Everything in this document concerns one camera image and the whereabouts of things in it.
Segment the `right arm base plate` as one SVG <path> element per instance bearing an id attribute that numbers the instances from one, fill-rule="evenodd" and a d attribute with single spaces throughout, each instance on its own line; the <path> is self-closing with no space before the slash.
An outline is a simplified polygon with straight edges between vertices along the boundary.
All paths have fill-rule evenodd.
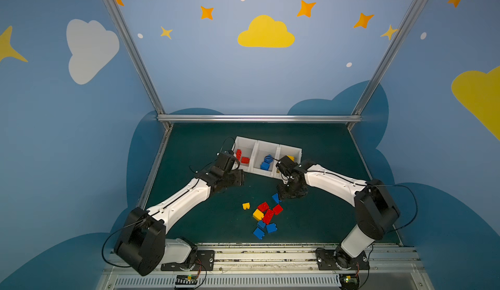
<path id="1" fill-rule="evenodd" d="M 350 257 L 341 248 L 315 250 L 319 270 L 369 270 L 368 256 L 363 251 L 357 257 Z"/>

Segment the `circuit board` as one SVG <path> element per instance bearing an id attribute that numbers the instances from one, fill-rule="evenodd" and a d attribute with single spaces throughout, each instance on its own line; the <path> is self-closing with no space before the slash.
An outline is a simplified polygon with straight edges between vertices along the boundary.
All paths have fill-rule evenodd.
<path id="1" fill-rule="evenodd" d="M 358 290 L 360 286 L 359 277 L 357 275 L 340 274 L 339 282 L 340 290 Z"/>
<path id="2" fill-rule="evenodd" d="M 194 289 L 198 286 L 199 277 L 194 274 L 178 274 L 174 277 L 174 289 Z"/>

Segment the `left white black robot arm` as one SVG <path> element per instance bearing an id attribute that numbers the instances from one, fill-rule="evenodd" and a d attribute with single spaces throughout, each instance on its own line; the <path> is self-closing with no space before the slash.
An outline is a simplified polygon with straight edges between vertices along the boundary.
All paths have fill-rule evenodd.
<path id="1" fill-rule="evenodd" d="M 185 238 L 166 238 L 169 230 L 196 205 L 227 187 L 241 186 L 245 180 L 241 169 L 222 175 L 202 172 L 170 198 L 148 209 L 137 207 L 127 216 L 114 247 L 114 253 L 146 276 L 158 266 L 174 265 L 192 269 L 197 264 L 197 246 Z"/>

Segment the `aluminium frame right post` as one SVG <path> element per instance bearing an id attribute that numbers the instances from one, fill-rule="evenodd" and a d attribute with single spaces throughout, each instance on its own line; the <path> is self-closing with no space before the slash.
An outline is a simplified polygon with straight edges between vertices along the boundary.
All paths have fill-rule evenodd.
<path id="1" fill-rule="evenodd" d="M 374 75 L 369 80 L 366 88 L 364 89 L 361 97 L 359 98 L 359 101 L 357 102 L 356 106 L 354 107 L 354 110 L 352 111 L 351 114 L 352 121 L 347 123 L 347 130 L 349 130 L 350 132 L 353 130 L 355 124 L 361 121 L 361 115 L 363 111 L 365 110 L 366 106 L 368 105 L 369 101 L 374 95 L 376 88 L 379 86 L 384 75 L 389 69 L 391 63 L 394 61 L 399 49 L 402 47 L 402 44 L 404 43 L 404 40 L 411 31 L 413 25 L 420 16 L 427 2 L 428 0 L 413 0 L 412 3 L 410 4 L 409 9 L 407 10 L 405 16 L 403 17 L 399 25 L 397 33 L 390 41 L 389 46 L 386 52 L 384 53 L 381 62 L 376 68 Z"/>

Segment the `right circuit board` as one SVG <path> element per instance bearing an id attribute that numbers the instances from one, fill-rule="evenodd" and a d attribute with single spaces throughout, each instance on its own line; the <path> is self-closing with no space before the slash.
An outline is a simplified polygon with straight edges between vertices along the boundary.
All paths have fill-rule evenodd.
<path id="1" fill-rule="evenodd" d="M 359 277 L 357 275 L 340 274 L 339 282 L 340 290 L 358 290 L 360 286 Z"/>

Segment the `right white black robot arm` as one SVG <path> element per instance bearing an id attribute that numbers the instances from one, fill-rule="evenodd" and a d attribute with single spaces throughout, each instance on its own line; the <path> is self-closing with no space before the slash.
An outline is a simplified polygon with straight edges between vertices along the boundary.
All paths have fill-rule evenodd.
<path id="1" fill-rule="evenodd" d="M 287 156 L 278 160 L 276 167 L 285 177 L 277 187 L 280 200 L 302 198 L 313 187 L 354 207 L 357 224 L 335 251 L 335 261 L 345 269 L 369 245 L 388 234 L 401 215 L 387 186 L 378 179 L 349 178 L 311 161 L 296 163 Z"/>

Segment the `aluminium frame left post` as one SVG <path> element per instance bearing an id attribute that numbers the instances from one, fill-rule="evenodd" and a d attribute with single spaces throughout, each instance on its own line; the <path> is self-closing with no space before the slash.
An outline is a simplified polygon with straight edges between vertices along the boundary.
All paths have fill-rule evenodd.
<path id="1" fill-rule="evenodd" d="M 118 34 L 132 60 L 132 63 L 137 71 L 139 78 L 155 108 L 157 115 L 165 114 L 164 107 L 161 103 L 160 97 L 151 80 L 151 76 L 145 67 L 145 64 L 139 54 L 138 48 L 134 43 L 134 39 L 129 31 L 126 21 L 122 15 L 121 9 L 116 0 L 103 0 L 108 13 L 117 28 Z"/>

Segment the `blue lego brick small lower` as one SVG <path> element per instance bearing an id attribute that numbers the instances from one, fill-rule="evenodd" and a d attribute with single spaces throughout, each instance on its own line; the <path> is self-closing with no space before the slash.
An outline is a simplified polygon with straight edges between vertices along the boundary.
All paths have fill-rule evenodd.
<path id="1" fill-rule="evenodd" d="M 266 224 L 263 221 L 258 221 L 257 227 L 263 230 L 266 227 Z"/>

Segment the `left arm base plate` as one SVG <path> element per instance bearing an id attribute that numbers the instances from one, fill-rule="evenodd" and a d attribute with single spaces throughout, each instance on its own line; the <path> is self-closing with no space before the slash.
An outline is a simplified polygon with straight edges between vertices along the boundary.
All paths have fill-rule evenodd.
<path id="1" fill-rule="evenodd" d="M 187 260 L 183 263 L 164 263 L 161 265 L 161 271 L 196 271 L 202 270 L 212 271 L 214 269 L 215 251 L 214 250 L 197 250 L 192 252 Z"/>

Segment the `red long lego brick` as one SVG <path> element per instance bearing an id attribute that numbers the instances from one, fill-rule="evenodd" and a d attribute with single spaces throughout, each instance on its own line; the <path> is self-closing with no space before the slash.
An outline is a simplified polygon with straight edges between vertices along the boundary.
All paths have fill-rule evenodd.
<path id="1" fill-rule="evenodd" d="M 265 225 L 269 225 L 270 222 L 272 221 L 273 216 L 274 216 L 274 211 L 272 209 L 269 209 L 264 215 L 262 221 L 265 223 Z"/>

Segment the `aluminium frame back bar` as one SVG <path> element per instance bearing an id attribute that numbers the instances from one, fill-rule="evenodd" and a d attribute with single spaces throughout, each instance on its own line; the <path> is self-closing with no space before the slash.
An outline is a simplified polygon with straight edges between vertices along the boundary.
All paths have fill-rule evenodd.
<path id="1" fill-rule="evenodd" d="M 208 115 L 159 114 L 160 122 L 172 123 L 359 123 L 360 116 L 292 116 L 292 115 Z"/>

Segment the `white three-compartment bin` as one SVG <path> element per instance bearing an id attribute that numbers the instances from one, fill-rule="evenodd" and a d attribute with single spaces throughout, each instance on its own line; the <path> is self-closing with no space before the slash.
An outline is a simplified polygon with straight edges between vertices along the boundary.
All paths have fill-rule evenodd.
<path id="1" fill-rule="evenodd" d="M 247 173 L 262 175 L 269 178 L 282 180 L 283 175 L 277 171 L 276 164 L 277 161 L 283 156 L 293 156 L 295 158 L 295 162 L 297 163 L 302 161 L 301 148 L 244 138 L 241 136 L 237 136 L 235 143 L 233 144 L 233 152 L 235 155 L 237 149 L 242 150 L 242 157 L 248 157 L 250 159 L 249 164 L 243 164 L 241 163 L 241 160 L 239 160 L 240 169 Z M 271 155 L 274 158 L 274 162 L 270 165 L 270 169 L 268 171 L 264 171 L 260 169 L 260 165 L 264 162 L 264 157 L 267 155 Z"/>

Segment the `aluminium front rail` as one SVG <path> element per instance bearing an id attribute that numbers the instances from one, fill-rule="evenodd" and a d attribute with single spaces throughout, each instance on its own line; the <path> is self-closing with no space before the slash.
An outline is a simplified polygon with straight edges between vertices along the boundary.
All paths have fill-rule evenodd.
<path id="1" fill-rule="evenodd" d="M 212 271 L 161 271 L 147 276 L 127 268 L 116 255 L 109 256 L 97 289 L 174 289 L 178 274 L 194 274 L 194 289 L 340 289 L 339 275 L 359 277 L 359 289 L 433 289 L 417 251 L 396 244 L 374 244 L 365 251 L 369 270 L 319 270 L 317 248 L 334 244 L 307 243 L 201 243 L 198 250 L 214 250 Z"/>

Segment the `aluminium frame post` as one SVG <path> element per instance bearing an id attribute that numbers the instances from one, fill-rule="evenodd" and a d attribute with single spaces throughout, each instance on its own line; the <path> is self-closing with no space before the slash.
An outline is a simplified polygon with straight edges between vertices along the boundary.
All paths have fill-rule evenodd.
<path id="1" fill-rule="evenodd" d="M 103 0 L 108 13 L 117 28 L 118 34 L 132 60 L 132 63 L 137 71 L 139 78 L 155 108 L 157 115 L 165 114 L 164 107 L 161 103 L 160 97 L 151 80 L 151 76 L 145 67 L 145 64 L 139 54 L 138 48 L 134 43 L 134 39 L 129 31 L 126 21 L 122 15 L 121 9 L 116 0 Z"/>
<path id="2" fill-rule="evenodd" d="M 368 105 L 369 101 L 374 95 L 376 88 L 379 86 L 384 75 L 389 69 L 391 63 L 394 61 L 399 49 L 402 47 L 402 44 L 404 43 L 404 40 L 411 31 L 413 25 L 420 16 L 427 2 L 428 0 L 413 0 L 412 3 L 410 4 L 409 9 L 407 10 L 405 16 L 403 17 L 399 25 L 397 33 L 390 41 L 389 46 L 386 52 L 384 53 L 381 62 L 376 68 L 374 75 L 369 80 L 366 88 L 364 89 L 361 97 L 359 98 L 359 101 L 357 102 L 356 106 L 354 107 L 354 110 L 352 111 L 351 114 L 352 121 L 347 123 L 347 130 L 349 130 L 350 132 L 353 130 L 355 124 L 361 121 L 361 115 L 363 111 L 365 110 L 366 106 Z"/>

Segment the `left circuit board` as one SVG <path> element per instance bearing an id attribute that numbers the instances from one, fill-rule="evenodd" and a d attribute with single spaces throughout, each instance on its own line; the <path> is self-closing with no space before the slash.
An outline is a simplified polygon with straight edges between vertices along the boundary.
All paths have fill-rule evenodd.
<path id="1" fill-rule="evenodd" d="M 174 289 L 194 289 L 198 286 L 199 277 L 194 274 L 178 274 L 174 277 Z"/>

